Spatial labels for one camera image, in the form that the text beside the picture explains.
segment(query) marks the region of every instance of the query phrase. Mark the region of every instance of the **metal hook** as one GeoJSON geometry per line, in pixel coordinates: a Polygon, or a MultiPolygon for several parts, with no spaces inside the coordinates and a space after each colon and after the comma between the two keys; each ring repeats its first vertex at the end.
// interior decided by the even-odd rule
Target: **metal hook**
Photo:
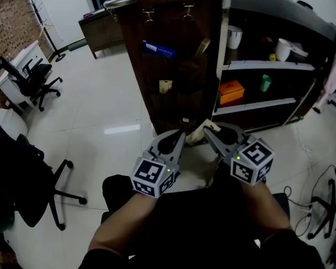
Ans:
{"type": "Polygon", "coordinates": [[[156,23],[153,19],[151,19],[151,13],[155,12],[154,8],[148,10],[142,9],[142,12],[148,15],[148,20],[144,22],[145,26],[154,25],[156,23]]]}
{"type": "Polygon", "coordinates": [[[187,3],[183,3],[183,7],[187,7],[187,11],[186,14],[183,16],[182,20],[187,22],[187,21],[194,21],[193,16],[190,14],[190,8],[194,7],[194,3],[192,4],[187,4],[187,3]]]}

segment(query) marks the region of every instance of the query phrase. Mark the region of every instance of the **white shelf edge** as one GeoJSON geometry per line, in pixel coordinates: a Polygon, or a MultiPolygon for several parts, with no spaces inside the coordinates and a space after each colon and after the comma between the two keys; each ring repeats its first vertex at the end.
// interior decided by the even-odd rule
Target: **white shelf edge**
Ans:
{"type": "Polygon", "coordinates": [[[230,65],[223,66],[223,71],[235,69],[298,69],[313,71],[315,68],[310,64],[280,61],[231,61],[230,65]]]}
{"type": "Polygon", "coordinates": [[[245,110],[268,108],[269,106],[293,104],[295,102],[296,100],[294,98],[286,98],[272,101],[261,101],[258,103],[245,104],[245,105],[233,105],[233,106],[227,106],[226,108],[218,108],[217,111],[213,113],[213,115],[231,114],[236,112],[243,112],[245,110]]]}

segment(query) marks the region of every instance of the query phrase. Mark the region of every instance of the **tiled floor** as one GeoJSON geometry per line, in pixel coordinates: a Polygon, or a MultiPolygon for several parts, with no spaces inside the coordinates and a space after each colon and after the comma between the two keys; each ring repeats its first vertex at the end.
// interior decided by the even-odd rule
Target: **tiled floor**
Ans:
{"type": "MultiPolygon", "coordinates": [[[[24,269],[78,268],[107,209],[101,194],[103,180],[114,174],[130,174],[137,156],[153,136],[124,48],[102,52],[97,60],[88,47],[68,52],[62,61],[53,63],[49,79],[57,76],[64,80],[57,86],[61,97],[48,97],[42,113],[37,108],[25,113],[30,127],[28,138],[45,152],[45,161],[54,170],[63,159],[73,161],[74,170],[63,173],[57,188],[85,195],[88,204],[81,206],[73,200],[56,199],[59,217],[67,224],[63,232],[55,227],[49,207],[34,228],[29,228],[16,214],[15,225],[5,232],[5,237],[24,269]],[[105,134],[108,129],[128,125],[136,126],[136,130],[105,134]]],[[[297,124],[255,135],[265,139],[276,151],[268,177],[272,192],[283,192],[289,185],[291,199],[296,202],[309,202],[318,176],[329,164],[336,165],[336,109],[332,106],[326,106],[321,115],[310,111],[297,124]],[[305,152],[303,147],[311,150],[305,152]]],[[[183,174],[172,190],[205,186],[215,157],[209,146],[187,149],[181,161],[183,174]]],[[[331,169],[319,182],[315,195],[328,198],[327,182],[333,176],[331,169]]],[[[293,204],[290,208],[291,223],[295,227],[305,213],[293,204]]],[[[316,221],[324,211],[314,205],[313,213],[310,229],[316,228],[316,221]]],[[[301,223],[297,233],[303,232],[304,226],[305,223],[301,223]]],[[[334,238],[325,240],[321,233],[309,243],[316,246],[326,260],[334,238]]]]}

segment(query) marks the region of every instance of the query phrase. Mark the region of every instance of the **forearm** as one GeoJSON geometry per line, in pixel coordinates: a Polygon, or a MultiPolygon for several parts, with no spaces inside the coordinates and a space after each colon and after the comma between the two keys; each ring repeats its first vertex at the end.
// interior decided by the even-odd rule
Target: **forearm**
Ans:
{"type": "Polygon", "coordinates": [[[250,220],[262,242],[276,232],[291,229],[287,215],[264,183],[253,187],[243,184],[242,190],[250,220]]]}
{"type": "Polygon", "coordinates": [[[88,250],[107,249],[123,254],[155,208],[157,199],[136,193],[97,229],[88,250]]]}

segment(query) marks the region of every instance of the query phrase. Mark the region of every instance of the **yellow object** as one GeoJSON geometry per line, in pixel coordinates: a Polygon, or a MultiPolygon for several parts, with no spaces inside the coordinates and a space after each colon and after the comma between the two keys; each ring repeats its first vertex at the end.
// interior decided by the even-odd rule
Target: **yellow object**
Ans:
{"type": "Polygon", "coordinates": [[[160,80],[159,81],[159,92],[165,94],[172,89],[173,81],[170,80],[160,80]]]}
{"type": "Polygon", "coordinates": [[[204,38],[203,41],[201,42],[201,44],[199,45],[199,48],[198,48],[195,56],[198,57],[198,56],[203,55],[210,43],[211,43],[211,41],[208,38],[204,38]]]}
{"type": "Polygon", "coordinates": [[[275,62],[276,61],[276,55],[275,54],[270,54],[269,55],[269,60],[272,61],[272,62],[275,62]]]}
{"type": "Polygon", "coordinates": [[[245,89],[237,81],[230,81],[219,86],[220,104],[226,104],[230,101],[242,98],[245,89]]]}

